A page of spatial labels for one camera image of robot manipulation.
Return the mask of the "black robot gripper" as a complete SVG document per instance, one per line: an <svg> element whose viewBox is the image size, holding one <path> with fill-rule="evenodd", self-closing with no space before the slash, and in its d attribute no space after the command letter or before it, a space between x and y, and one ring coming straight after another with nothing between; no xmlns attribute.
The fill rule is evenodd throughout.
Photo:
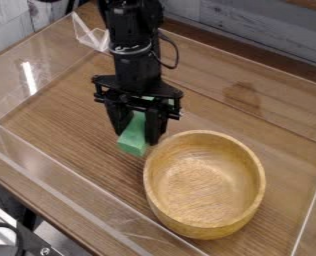
<svg viewBox="0 0 316 256"><path fill-rule="evenodd" d="M104 103L117 135L125 131L134 113L146 112L145 137L150 145L157 145L166 132L168 118L181 117L184 93L162 80L162 67L174 69L161 60L161 50L156 46L112 47L116 73L96 75L96 101Z"/></svg>

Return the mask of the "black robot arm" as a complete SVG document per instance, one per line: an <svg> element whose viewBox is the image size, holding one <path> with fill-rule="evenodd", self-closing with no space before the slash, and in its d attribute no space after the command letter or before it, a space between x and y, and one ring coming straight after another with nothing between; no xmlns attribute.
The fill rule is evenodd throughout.
<svg viewBox="0 0 316 256"><path fill-rule="evenodd" d="M145 117L144 139L156 145L168 129L168 122L181 118L184 92L162 80L160 42L169 37L160 31L164 7L160 0L97 0L109 31L109 50L116 73L96 75L96 101L106 107L117 134L134 119Z"/></svg>

